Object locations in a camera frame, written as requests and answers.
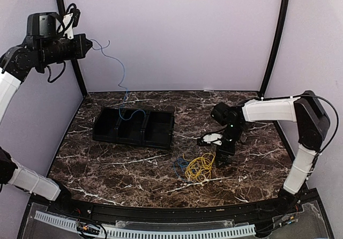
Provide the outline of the black three-compartment bin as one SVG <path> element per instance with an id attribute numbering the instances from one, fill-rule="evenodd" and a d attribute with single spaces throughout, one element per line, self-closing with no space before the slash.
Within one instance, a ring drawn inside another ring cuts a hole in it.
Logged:
<path id="1" fill-rule="evenodd" d="M 172 111 L 104 107 L 94 122 L 92 138 L 167 150 L 172 143 L 174 124 Z"/>

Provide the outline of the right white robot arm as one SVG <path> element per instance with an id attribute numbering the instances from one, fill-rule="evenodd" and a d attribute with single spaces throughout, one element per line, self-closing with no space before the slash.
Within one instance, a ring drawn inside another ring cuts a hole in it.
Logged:
<path id="1" fill-rule="evenodd" d="M 241 139 L 247 123 L 284 121 L 296 124 L 297 153 L 273 203 L 273 209 L 278 214 L 285 214 L 298 202 L 299 193 L 313 173 L 319 156 L 333 140 L 326 137 L 331 121 L 323 102 L 331 104 L 313 91 L 294 96 L 254 98 L 234 106 L 220 102 L 213 107 L 211 117 L 223 128 L 203 135 L 200 143 L 215 144 L 216 163 L 228 163 L 228 159 L 235 154 L 236 143 Z"/>

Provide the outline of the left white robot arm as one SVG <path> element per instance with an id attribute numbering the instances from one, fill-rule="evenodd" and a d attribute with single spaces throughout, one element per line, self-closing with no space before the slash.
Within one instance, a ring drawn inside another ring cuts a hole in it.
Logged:
<path id="1" fill-rule="evenodd" d="M 32 69 L 51 71 L 51 64 L 83 59 L 92 48 L 85 34 L 74 34 L 80 11 L 73 6 L 64 16 L 56 12 L 34 13 L 27 19 L 23 42 L 1 56 L 1 115 L 3 116 L 19 87 Z M 25 192 L 54 201 L 64 215 L 76 210 L 70 192 L 60 182 L 39 175 L 1 150 L 1 185 L 13 185 Z"/>

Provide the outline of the black front rail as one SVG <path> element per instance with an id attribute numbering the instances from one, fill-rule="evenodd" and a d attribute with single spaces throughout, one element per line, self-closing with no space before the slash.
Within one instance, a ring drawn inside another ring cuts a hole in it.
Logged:
<path id="1" fill-rule="evenodd" d="M 195 208 L 149 208 L 125 207 L 90 203 L 69 199 L 66 203 L 43 201 L 48 210 L 55 213 L 78 214 L 82 218 L 114 223 L 115 221 L 151 222 L 205 222 L 233 219 L 235 221 L 270 220 L 281 215 L 285 209 L 279 206 L 279 199 L 263 200 L 238 205 Z"/>

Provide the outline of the right black frame post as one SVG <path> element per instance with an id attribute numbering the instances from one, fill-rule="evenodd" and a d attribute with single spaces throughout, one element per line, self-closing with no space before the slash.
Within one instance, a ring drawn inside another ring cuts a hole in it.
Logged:
<path id="1" fill-rule="evenodd" d="M 277 59 L 277 54 L 279 50 L 279 46 L 281 43 L 281 38 L 282 38 L 282 33 L 284 30 L 284 25 L 285 25 L 285 20 L 286 20 L 286 15 L 287 15 L 287 10 L 288 10 L 288 4 L 289 0 L 281 0 L 280 3 L 280 10 L 279 10 L 279 15 L 278 15 L 278 20 L 277 20 L 277 25 L 275 28 L 275 34 L 273 38 L 273 43 L 269 55 L 269 59 L 267 62 L 266 70 L 263 76 L 262 84 L 259 89 L 259 96 L 263 97 L 266 94 L 271 75 L 273 72 L 273 68 Z"/>

